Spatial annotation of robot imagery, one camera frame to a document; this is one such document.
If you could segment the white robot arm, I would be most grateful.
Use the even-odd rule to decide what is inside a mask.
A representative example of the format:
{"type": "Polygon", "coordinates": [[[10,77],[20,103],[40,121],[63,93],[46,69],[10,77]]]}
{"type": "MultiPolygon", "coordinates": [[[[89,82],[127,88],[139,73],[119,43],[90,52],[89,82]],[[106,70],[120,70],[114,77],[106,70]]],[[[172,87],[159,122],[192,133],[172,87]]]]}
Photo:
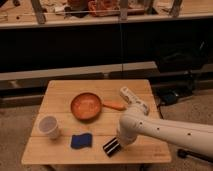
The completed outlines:
{"type": "Polygon", "coordinates": [[[213,158],[213,126],[156,119],[146,116],[139,104],[132,104],[120,116],[117,139],[125,147],[138,135],[145,135],[213,158]]]}

